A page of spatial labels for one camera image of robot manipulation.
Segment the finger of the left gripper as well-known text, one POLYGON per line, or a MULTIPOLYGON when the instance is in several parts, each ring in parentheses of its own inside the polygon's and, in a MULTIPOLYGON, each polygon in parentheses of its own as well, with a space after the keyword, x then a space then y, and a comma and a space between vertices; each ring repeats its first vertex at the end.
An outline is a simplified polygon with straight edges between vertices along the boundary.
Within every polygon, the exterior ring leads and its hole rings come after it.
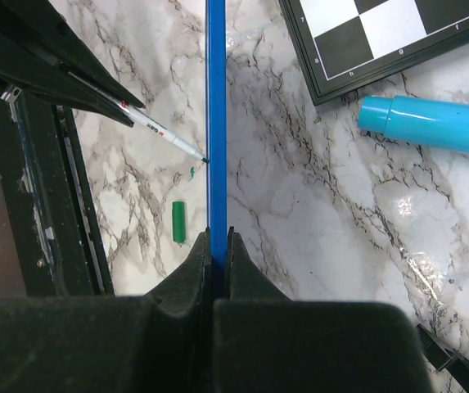
POLYGON ((0 93, 10 85, 43 99, 83 110, 108 110, 73 71, 140 108, 49 1, 0 1, 0 93))
POLYGON ((0 95, 22 90, 130 126, 118 83, 57 11, 0 11, 0 95))

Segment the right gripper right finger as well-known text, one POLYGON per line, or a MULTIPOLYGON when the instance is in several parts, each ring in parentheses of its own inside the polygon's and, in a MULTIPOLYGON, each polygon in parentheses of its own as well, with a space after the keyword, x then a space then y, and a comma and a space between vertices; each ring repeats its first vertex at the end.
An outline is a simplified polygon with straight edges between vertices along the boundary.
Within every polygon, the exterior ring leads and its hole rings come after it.
POLYGON ((417 334, 399 308, 291 300, 234 230, 225 284, 213 311, 215 391, 431 391, 417 334))

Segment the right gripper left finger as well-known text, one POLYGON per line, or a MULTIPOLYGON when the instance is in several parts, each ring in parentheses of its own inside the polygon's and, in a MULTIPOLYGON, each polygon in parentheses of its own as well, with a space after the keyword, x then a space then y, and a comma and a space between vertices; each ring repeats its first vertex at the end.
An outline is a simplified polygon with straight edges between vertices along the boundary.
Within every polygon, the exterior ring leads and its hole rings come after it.
POLYGON ((202 392, 210 235, 142 296, 0 300, 0 392, 202 392))

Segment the white green marker pen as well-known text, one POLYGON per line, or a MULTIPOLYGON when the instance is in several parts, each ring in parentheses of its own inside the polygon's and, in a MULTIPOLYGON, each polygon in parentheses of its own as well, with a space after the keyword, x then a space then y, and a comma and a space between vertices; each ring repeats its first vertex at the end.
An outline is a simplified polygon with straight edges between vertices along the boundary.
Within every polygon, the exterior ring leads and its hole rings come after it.
POLYGON ((145 128, 149 128, 152 132, 156 133, 158 136, 171 143, 172 145, 176 146, 180 150, 184 151, 189 156, 197 158, 198 160, 201 160, 206 164, 209 163, 209 160, 198 148, 194 147, 189 142, 180 138, 176 133, 169 131, 165 126, 153 120, 151 117, 149 117, 146 113, 141 111, 136 106, 129 104, 124 99, 114 97, 112 94, 99 88, 96 84, 87 81, 86 79, 77 75, 73 71, 69 71, 68 75, 78 80, 82 84, 86 85, 87 87, 91 88, 100 96, 103 96, 107 101, 111 102, 113 106, 117 107, 119 111, 121 111, 134 124, 140 124, 145 128))

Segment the green marker cap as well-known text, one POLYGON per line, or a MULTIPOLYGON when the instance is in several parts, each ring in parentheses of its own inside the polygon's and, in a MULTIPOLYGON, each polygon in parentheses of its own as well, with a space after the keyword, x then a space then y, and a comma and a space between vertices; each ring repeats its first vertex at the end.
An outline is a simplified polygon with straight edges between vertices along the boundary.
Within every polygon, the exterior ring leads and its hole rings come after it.
POLYGON ((186 207, 183 201, 172 203, 172 231, 173 241, 183 244, 187 239, 186 207))

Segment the blue framed whiteboard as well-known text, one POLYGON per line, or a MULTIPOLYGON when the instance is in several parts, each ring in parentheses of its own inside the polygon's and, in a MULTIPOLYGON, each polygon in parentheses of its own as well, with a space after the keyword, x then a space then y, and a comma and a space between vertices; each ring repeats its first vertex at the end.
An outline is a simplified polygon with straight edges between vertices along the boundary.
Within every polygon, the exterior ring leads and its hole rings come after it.
POLYGON ((212 295, 217 299, 224 294, 228 249, 226 2, 207 1, 205 16, 207 207, 212 295))

